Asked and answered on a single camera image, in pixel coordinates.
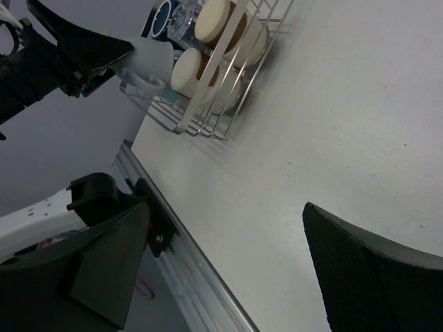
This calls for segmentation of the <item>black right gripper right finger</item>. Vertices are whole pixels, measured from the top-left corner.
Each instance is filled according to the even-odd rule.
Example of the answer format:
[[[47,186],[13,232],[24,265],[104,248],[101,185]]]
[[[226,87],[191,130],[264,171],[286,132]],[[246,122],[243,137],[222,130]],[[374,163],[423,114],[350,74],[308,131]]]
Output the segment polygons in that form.
[[[441,331],[442,258],[306,203],[302,221],[332,331]]]

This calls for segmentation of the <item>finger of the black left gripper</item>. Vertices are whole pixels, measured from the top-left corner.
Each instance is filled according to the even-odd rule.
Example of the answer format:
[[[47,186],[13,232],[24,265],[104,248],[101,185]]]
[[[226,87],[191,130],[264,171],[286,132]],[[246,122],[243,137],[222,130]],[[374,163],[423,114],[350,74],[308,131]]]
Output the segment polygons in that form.
[[[57,49],[83,75],[102,75],[134,52],[128,41],[77,26],[40,1],[27,1],[33,16],[57,41]]]

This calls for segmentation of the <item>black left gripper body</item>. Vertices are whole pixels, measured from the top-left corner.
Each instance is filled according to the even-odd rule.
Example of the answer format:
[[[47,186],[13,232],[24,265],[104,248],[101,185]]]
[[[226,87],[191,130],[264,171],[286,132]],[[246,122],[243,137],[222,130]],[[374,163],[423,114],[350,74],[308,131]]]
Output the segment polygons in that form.
[[[114,76],[83,75],[62,56],[57,44],[42,37],[31,24],[21,33],[24,47],[1,56],[1,123],[61,89],[69,97],[87,97]]]

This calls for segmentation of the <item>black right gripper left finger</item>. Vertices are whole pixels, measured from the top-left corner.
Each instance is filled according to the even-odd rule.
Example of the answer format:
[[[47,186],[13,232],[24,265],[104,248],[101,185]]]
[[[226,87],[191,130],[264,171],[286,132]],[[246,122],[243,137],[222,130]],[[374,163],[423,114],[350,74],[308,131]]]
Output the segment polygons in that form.
[[[123,330],[149,224],[139,204],[1,265],[1,330]]]

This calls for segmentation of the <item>grey ceramic mug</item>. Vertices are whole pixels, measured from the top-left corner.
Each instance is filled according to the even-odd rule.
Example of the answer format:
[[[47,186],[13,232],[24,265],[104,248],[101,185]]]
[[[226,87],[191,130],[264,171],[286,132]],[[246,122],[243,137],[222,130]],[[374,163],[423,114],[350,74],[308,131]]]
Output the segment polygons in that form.
[[[174,65],[174,49],[168,41],[145,37],[125,38],[134,52],[116,62],[111,68],[126,83],[154,95],[161,95],[168,84]]]

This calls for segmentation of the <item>clear plastic cup front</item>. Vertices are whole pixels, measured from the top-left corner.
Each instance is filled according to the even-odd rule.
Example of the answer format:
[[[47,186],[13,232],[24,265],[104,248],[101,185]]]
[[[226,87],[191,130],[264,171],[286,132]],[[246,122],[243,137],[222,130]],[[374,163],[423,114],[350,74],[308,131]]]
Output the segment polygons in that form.
[[[181,50],[196,48],[209,55],[212,51],[195,35],[195,25],[201,9],[196,1],[180,2],[170,17],[167,35]]]

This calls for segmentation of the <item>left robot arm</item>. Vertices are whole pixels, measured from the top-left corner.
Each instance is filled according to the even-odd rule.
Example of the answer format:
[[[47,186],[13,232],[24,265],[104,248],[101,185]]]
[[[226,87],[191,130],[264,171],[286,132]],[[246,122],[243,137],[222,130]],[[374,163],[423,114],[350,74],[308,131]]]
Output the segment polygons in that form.
[[[1,122],[9,121],[56,89],[70,97],[87,97],[114,76],[113,65],[135,51],[130,42],[76,26],[40,1],[26,4],[57,42],[52,44],[42,37],[27,18],[15,18],[8,2],[1,2],[1,25],[14,42],[10,53],[1,56]],[[1,260],[84,228],[85,222],[69,205],[70,197],[70,189],[60,190],[1,217]]]

